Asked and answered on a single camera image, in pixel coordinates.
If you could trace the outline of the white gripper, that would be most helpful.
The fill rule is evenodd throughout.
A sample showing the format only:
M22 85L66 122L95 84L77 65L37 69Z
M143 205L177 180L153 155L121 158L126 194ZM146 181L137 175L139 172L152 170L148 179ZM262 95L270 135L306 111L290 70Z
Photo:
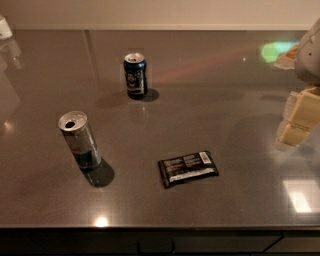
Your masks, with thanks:
M303 82L320 85L320 18L302 37L295 60L295 72ZM320 124L320 88L291 91L283 111L275 146L296 148Z

